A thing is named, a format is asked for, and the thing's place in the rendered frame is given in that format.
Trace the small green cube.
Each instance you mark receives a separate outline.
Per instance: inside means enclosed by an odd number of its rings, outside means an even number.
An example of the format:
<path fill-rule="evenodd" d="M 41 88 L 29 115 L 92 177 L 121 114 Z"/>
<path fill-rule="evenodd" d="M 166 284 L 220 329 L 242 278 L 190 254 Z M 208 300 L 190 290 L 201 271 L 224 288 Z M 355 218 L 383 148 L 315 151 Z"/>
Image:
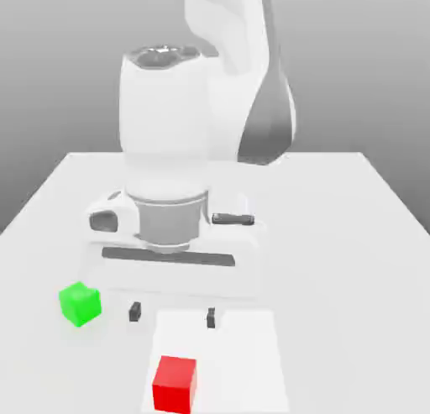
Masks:
<path fill-rule="evenodd" d="M 100 292 L 78 281 L 59 292 L 63 316 L 75 327 L 81 327 L 102 313 Z"/>

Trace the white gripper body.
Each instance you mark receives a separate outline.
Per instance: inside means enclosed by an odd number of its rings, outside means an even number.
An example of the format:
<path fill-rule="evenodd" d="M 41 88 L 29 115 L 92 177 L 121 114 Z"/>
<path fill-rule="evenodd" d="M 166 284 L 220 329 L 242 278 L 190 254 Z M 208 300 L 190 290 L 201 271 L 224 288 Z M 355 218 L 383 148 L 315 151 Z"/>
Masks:
<path fill-rule="evenodd" d="M 128 235 L 99 233 L 81 249 L 80 276 L 100 290 L 252 298 L 261 263 L 256 226 L 210 226 L 182 254 L 153 254 Z"/>

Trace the small red cube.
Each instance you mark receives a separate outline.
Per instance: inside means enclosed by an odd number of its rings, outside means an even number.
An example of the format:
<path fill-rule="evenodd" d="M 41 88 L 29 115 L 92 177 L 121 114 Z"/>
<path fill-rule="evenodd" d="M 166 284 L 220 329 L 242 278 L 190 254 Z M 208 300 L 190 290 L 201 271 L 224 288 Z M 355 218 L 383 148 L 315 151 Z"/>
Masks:
<path fill-rule="evenodd" d="M 191 414 L 197 388 L 195 359 L 162 355 L 152 381 L 153 405 L 157 411 Z"/>

